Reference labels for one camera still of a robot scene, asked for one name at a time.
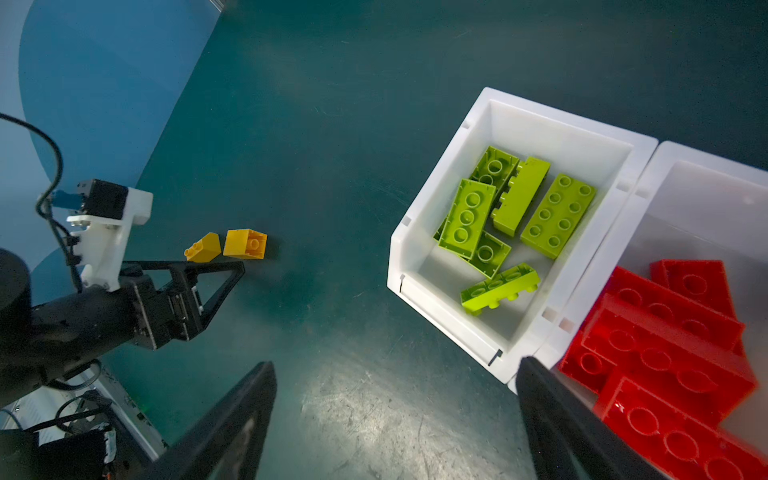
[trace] table surface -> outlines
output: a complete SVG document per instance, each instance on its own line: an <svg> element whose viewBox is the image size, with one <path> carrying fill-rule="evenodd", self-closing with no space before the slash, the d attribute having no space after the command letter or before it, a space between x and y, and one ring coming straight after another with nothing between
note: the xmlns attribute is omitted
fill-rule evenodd
<svg viewBox="0 0 768 480"><path fill-rule="evenodd" d="M386 289L390 235L486 86L765 167L765 18L230 0L139 182L153 214L127 258L239 228L269 235L266 258L194 341L106 363L175 442L273 360L259 478L534 478L517 398Z"/></svg>

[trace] white bin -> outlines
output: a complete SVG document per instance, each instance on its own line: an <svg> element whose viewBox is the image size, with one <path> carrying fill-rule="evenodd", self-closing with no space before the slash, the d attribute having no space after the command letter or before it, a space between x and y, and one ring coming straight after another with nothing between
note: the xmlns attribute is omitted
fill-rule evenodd
<svg viewBox="0 0 768 480"><path fill-rule="evenodd" d="M541 284L514 302L468 315L459 294L484 277L432 238L448 214L462 178L467 178L488 146L524 160L551 163L547 180L522 225L554 177L566 173L598 189L556 261L487 228L512 247L503 270L520 262L535 268ZM533 355L561 317L589 260L657 146L654 138L578 117L486 88L445 149L419 195L392 234L387 286L432 322L502 382Z"/></svg>
<svg viewBox="0 0 768 480"><path fill-rule="evenodd" d="M650 263L662 259L724 262L737 318L746 324L746 356L760 387L722 426L768 452L766 171L662 143L536 358L549 368L560 360L617 265L650 278ZM586 389L565 382L585 401L594 401ZM509 385L514 390L515 379Z"/></svg>

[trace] dark green tabletop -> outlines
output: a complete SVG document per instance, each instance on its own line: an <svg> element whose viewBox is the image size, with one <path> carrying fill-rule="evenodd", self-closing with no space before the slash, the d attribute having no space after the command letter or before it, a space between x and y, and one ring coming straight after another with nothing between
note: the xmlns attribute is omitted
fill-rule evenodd
<svg viewBox="0 0 768 480"><path fill-rule="evenodd" d="M389 236L486 86L764 166L765 14L230 0L138 185L154 208L127 258L240 228L269 235L267 258L194 341L107 364L174 442L273 360L259 478L533 478L516 397L386 289Z"/></svg>

